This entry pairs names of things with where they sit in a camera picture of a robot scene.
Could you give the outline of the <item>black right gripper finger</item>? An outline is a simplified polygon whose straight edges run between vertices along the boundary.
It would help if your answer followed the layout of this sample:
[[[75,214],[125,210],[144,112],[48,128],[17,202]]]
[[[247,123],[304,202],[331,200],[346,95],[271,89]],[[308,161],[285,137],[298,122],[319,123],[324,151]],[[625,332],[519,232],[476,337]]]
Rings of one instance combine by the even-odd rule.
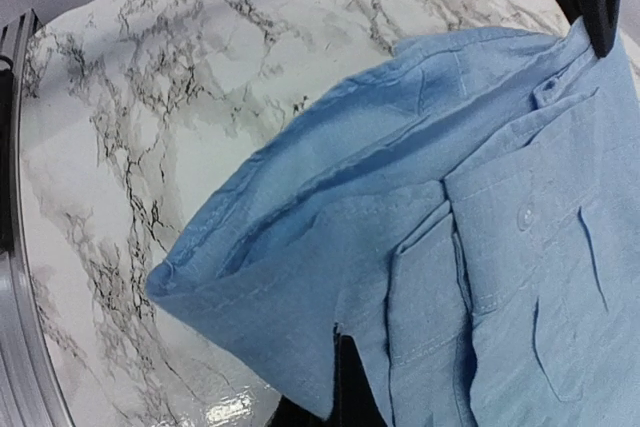
[[[280,398],[272,414],[273,426],[386,426],[376,404],[354,338],[332,327],[334,346],[333,406],[322,419],[292,402]]]

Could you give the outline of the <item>light blue shirt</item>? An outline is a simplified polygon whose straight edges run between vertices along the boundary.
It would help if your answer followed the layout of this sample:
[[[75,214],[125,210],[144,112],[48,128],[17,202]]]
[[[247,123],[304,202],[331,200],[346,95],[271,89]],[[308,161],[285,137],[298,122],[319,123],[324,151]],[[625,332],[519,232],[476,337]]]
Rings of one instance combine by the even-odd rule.
[[[621,41],[399,43],[253,154],[148,297],[326,419],[332,327],[386,426],[639,422],[639,105]]]

